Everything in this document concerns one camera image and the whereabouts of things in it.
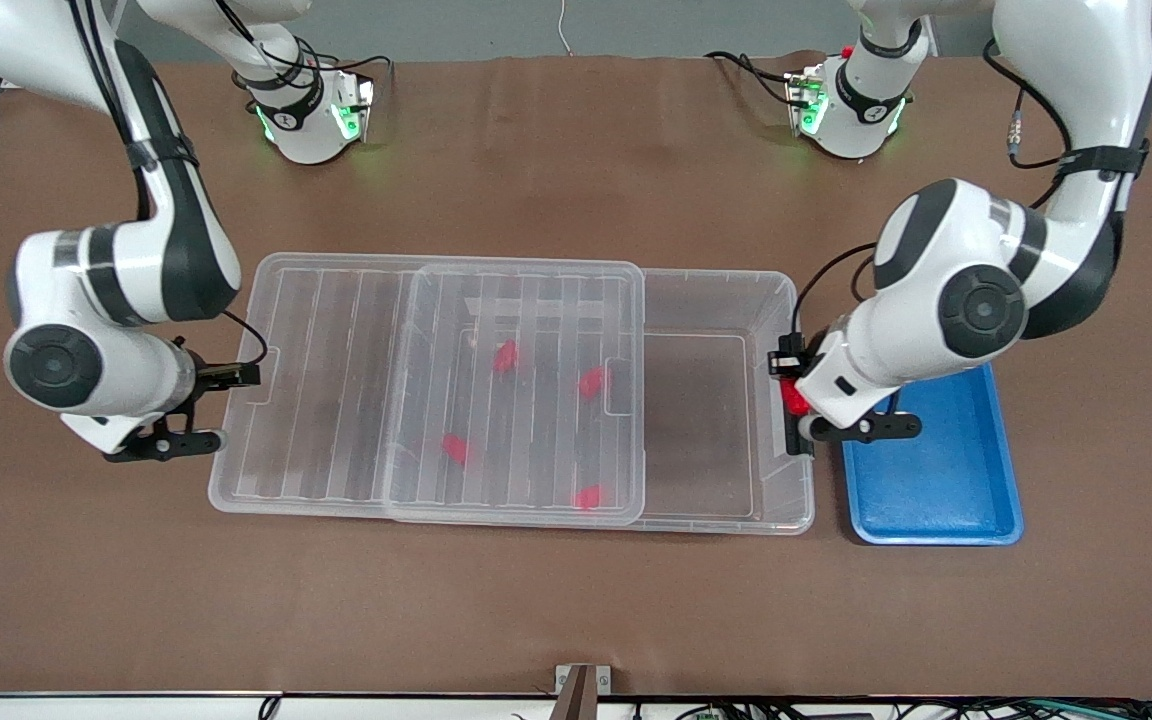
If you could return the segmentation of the clear ribbed plastic lid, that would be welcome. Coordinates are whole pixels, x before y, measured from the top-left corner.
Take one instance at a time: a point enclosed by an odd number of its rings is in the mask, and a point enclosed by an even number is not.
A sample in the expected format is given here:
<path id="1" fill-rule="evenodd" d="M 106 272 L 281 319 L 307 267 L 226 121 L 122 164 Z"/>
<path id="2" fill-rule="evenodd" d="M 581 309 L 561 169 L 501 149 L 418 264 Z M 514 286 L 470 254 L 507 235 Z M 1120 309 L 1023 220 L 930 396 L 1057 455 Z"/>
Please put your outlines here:
<path id="1" fill-rule="evenodd" d="M 381 502 L 403 301 L 416 270 L 447 260 L 623 263 L 275 252 L 247 319 L 268 342 L 262 384 L 233 391 L 209 497 L 221 511 L 393 520 Z"/>

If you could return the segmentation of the clear plastic storage box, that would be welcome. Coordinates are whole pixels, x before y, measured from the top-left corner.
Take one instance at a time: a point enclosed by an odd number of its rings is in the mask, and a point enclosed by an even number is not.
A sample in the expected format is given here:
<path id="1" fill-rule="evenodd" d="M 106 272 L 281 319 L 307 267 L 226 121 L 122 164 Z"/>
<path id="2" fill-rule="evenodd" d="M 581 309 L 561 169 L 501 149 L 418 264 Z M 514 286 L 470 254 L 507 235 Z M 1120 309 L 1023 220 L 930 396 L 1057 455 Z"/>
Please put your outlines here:
<path id="1" fill-rule="evenodd" d="M 416 270 L 381 465 L 393 520 L 791 536 L 812 460 L 786 454 L 767 353 L 790 329 L 778 272 L 447 260 Z M 493 373 L 516 338 L 518 366 Z M 602 397 L 579 377 L 607 369 Z M 456 433 L 465 469 L 445 456 Z M 602 484 L 579 511 L 577 488 Z"/>

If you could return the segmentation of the blue plastic tray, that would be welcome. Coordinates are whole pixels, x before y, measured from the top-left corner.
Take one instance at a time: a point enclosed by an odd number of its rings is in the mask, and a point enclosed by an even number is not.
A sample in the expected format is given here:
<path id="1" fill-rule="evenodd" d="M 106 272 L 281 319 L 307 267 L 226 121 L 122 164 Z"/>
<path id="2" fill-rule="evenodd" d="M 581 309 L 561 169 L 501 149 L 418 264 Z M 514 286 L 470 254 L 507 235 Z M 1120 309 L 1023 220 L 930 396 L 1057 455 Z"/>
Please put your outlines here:
<path id="1" fill-rule="evenodd" d="M 861 541 L 1010 546 L 1025 524 L 990 364 L 902 389 L 911 439 L 842 446 L 847 509 Z"/>

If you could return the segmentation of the brown table cover mat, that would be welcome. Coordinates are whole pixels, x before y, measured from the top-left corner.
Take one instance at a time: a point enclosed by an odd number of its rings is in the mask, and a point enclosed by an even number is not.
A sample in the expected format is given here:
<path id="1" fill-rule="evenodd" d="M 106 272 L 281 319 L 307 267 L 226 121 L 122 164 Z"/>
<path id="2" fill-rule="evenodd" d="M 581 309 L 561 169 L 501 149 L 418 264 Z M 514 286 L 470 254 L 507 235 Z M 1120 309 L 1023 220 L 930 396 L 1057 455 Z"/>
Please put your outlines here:
<path id="1" fill-rule="evenodd" d="M 160 65 L 247 272 L 271 252 L 590 258 L 808 276 L 950 176 L 1029 200 L 1014 90 L 935 58 L 882 154 L 836 161 L 714 61 L 402 63 L 380 146 L 285 161 L 219 65 Z M 1149 127 L 1152 142 L 1152 122 Z M 3 374 L 26 234 L 136 209 L 108 118 L 0 94 L 0 691 L 1152 697 L 1152 149 L 1087 323 L 996 361 L 1026 529 L 873 547 L 820 456 L 788 537 L 430 526 L 218 511 L 211 462 L 109 464 Z"/>

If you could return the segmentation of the small metal bracket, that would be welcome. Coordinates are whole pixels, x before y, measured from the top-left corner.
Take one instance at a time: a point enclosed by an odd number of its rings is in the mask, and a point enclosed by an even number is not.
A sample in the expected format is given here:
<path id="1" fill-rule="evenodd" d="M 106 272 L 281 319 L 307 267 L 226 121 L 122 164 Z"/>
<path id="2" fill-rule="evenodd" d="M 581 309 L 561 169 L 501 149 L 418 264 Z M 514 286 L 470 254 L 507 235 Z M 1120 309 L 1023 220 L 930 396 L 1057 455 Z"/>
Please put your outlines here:
<path id="1" fill-rule="evenodd" d="M 604 664 L 559 664 L 554 666 L 554 696 L 564 694 L 567 685 L 575 684 L 573 694 L 594 694 L 611 696 L 612 667 Z"/>

